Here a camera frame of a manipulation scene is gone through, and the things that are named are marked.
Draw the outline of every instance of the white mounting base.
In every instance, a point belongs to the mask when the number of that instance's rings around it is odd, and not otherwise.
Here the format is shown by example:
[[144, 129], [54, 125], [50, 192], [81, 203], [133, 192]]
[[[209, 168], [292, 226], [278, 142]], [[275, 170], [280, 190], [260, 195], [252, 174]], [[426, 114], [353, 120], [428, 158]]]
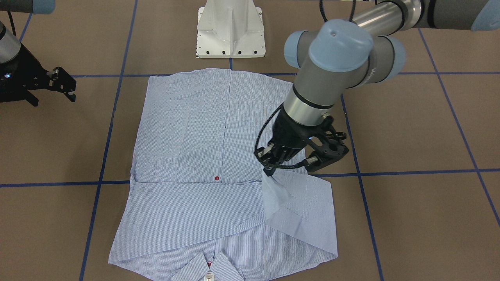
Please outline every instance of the white mounting base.
[[197, 58], [261, 58], [262, 10], [253, 0], [208, 0], [198, 10]]

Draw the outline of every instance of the shirt label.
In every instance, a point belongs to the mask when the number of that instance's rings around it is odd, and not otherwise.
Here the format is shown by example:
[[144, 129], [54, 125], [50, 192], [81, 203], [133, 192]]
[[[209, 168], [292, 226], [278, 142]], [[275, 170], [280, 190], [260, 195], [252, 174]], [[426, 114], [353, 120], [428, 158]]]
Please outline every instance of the shirt label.
[[205, 279], [203, 281], [214, 281], [215, 280], [215, 275], [212, 271], [209, 271], [205, 274]]

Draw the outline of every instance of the cable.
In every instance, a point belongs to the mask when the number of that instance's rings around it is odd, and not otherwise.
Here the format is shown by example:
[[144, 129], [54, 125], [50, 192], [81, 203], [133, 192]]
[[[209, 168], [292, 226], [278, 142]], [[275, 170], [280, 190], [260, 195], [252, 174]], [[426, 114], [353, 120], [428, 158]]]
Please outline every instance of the cable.
[[14, 19], [12, 18], [12, 13], [10, 11], [7, 11], [8, 14], [8, 19], [10, 20], [10, 28], [12, 29], [12, 34], [17, 37], [16, 35], [16, 27], [14, 26]]
[[352, 8], [350, 9], [349, 21], [352, 23], [354, 18], [354, 12], [356, 11], [356, 0], [352, 0]]
[[305, 165], [305, 163], [299, 162], [295, 165], [276, 165], [276, 164], [264, 163], [264, 161], [259, 157], [259, 152], [257, 151], [258, 150], [257, 147], [259, 146], [259, 141], [261, 140], [262, 132], [264, 132], [264, 129], [268, 126], [271, 119], [273, 119], [273, 117], [276, 115], [276, 113], [278, 113], [278, 111], [280, 111], [281, 109], [283, 109], [283, 103], [280, 104], [278, 106], [278, 108], [276, 108], [276, 110], [271, 114], [271, 116], [269, 116], [269, 118], [265, 121], [262, 128], [260, 128], [260, 131], [258, 132], [257, 140], [255, 141], [255, 147], [253, 148], [253, 154], [255, 155], [255, 157], [257, 157], [257, 160], [264, 167], [275, 168], [275, 169], [297, 169], [297, 168], [303, 167]]
[[319, 12], [323, 17], [324, 22], [328, 22], [327, 16], [325, 15], [325, 8], [323, 7], [323, 0], [319, 0]]

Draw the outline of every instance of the fabric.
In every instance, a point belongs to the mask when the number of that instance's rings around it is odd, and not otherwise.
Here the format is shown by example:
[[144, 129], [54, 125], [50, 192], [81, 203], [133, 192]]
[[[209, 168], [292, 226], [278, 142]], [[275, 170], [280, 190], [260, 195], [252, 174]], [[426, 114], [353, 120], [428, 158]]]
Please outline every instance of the fabric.
[[211, 262], [216, 280], [267, 281], [335, 259], [330, 183], [304, 168], [266, 177], [253, 155], [290, 88], [228, 69], [152, 76], [109, 263], [152, 280], [198, 281]]

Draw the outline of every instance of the striped shirt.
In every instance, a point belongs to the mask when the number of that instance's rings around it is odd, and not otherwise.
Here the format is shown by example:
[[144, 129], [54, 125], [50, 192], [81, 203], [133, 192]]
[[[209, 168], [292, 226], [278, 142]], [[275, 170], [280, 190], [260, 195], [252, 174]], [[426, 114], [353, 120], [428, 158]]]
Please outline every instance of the striped shirt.
[[335, 259], [330, 183], [304, 168], [266, 177], [253, 155], [290, 88], [228, 69], [150, 77], [109, 263], [158, 281], [267, 281]]

